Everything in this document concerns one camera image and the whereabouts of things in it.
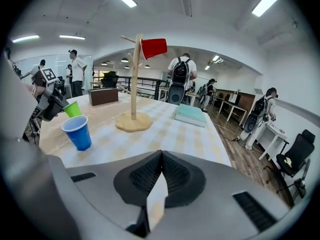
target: white ceiling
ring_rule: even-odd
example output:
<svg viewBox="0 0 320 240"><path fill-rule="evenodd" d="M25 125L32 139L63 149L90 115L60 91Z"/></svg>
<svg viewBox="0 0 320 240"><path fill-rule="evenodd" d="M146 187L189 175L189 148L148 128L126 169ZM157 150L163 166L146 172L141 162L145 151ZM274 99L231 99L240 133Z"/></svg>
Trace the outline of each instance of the white ceiling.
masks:
<svg viewBox="0 0 320 240"><path fill-rule="evenodd" d="M129 66L129 63L121 62L122 58L128 58L128 53L133 55L134 49L123 50L122 52L118 52L109 56L102 57L93 62L95 67L102 68L115 68L115 69L125 69L125 66ZM161 70L166 71L170 62L179 56L182 56L184 53L188 53L190 58L195 62L197 71L205 71L205 67L207 66L209 60L212 60L216 53L213 53L208 50L196 49L190 47L178 47L178 46L168 46L167 53L157 55L155 57L149 58L145 60L143 54L140 55L140 63L142 66L140 68L144 68L145 65L149 65L151 70ZM222 63L214 63L207 72L221 72L221 71L235 71L242 67L242 64L237 61L232 61L230 58L225 56L220 56L224 61ZM102 62L110 61L106 65L101 65Z"/></svg>
<svg viewBox="0 0 320 240"><path fill-rule="evenodd" d="M21 16L10 38L39 34L55 43L64 42L59 40L60 34L78 33L86 37L86 45L94 47L99 36L112 31L116 23L128 23L130 27L130 19L134 17L159 13L192 15L195 20L197 16L213 17L257 38L266 50L306 37L300 16L289 0L278 0L259 18L251 14L259 0L135 1L137 6L128 9L121 0L35 0Z"/></svg>

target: blue cup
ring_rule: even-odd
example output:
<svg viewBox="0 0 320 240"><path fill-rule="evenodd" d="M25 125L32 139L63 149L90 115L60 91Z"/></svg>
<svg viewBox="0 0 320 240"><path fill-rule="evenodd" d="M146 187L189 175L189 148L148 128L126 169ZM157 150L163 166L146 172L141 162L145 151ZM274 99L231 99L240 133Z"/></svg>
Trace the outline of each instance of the blue cup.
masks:
<svg viewBox="0 0 320 240"><path fill-rule="evenodd" d="M85 151L91 146L88 117L84 115L74 116L65 121L61 129L68 135L78 150Z"/></svg>

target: brown box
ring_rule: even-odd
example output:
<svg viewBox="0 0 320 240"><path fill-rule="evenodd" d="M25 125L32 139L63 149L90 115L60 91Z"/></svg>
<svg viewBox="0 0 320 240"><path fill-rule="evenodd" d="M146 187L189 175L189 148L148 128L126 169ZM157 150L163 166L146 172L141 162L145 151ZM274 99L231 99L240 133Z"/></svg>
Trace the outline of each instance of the brown box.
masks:
<svg viewBox="0 0 320 240"><path fill-rule="evenodd" d="M89 90L89 101L92 106L97 106L118 101L117 88L100 88Z"/></svg>

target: plastic cup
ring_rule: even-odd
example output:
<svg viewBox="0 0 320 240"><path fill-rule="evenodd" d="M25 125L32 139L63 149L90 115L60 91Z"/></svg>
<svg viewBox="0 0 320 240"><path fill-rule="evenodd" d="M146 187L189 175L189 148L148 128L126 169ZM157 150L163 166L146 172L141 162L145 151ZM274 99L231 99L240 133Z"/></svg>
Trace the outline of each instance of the plastic cup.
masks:
<svg viewBox="0 0 320 240"><path fill-rule="evenodd" d="M71 117L63 123L61 129L78 150L85 151L91 146L88 117L84 115Z"/></svg>
<svg viewBox="0 0 320 240"><path fill-rule="evenodd" d="M66 114L70 117L70 118L73 118L73 117L76 117L76 116L81 116L81 111L80 111L80 108L78 106L78 103L75 101L71 104L69 104L68 106L65 106L63 108L63 110L66 112Z"/></svg>
<svg viewBox="0 0 320 240"><path fill-rule="evenodd" d="M164 38L146 39L140 41L141 50L144 58L147 60L159 54L165 54L167 50L167 42Z"/></svg>

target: light blue book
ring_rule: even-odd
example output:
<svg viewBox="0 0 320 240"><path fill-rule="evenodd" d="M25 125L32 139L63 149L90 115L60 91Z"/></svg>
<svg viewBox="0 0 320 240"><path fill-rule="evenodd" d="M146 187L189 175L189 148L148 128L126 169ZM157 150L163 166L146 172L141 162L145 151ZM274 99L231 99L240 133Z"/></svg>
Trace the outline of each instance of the light blue book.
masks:
<svg viewBox="0 0 320 240"><path fill-rule="evenodd" d="M180 104L176 109L174 119L202 127L207 124L205 115L200 108L184 104Z"/></svg>

